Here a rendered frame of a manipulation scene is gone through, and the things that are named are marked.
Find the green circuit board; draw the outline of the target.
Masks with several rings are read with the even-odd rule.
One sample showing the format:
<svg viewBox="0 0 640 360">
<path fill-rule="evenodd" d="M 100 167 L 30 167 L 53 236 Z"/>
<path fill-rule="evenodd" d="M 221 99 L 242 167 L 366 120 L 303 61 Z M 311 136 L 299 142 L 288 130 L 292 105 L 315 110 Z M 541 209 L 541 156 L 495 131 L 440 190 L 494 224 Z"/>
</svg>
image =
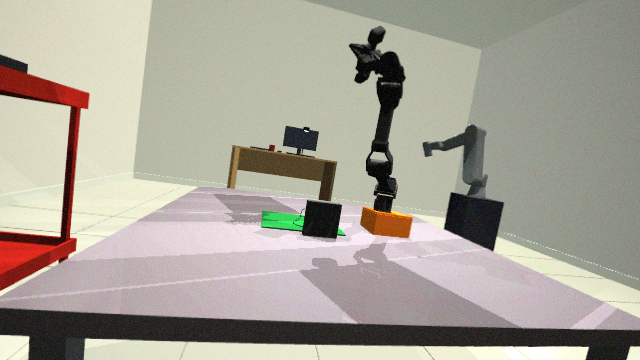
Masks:
<svg viewBox="0 0 640 360">
<path fill-rule="evenodd" d="M 262 211 L 261 228 L 271 228 L 271 229 L 281 229 L 281 230 L 302 232 L 303 227 L 300 227 L 300 226 L 303 226 L 304 215 L 301 215 L 301 218 L 300 219 L 299 218 L 300 218 L 300 215 L 295 215 L 295 214 Z M 295 224 L 300 226 L 295 225 L 293 221 Z M 337 235 L 346 236 L 345 233 L 339 227 L 338 227 Z"/>
</svg>

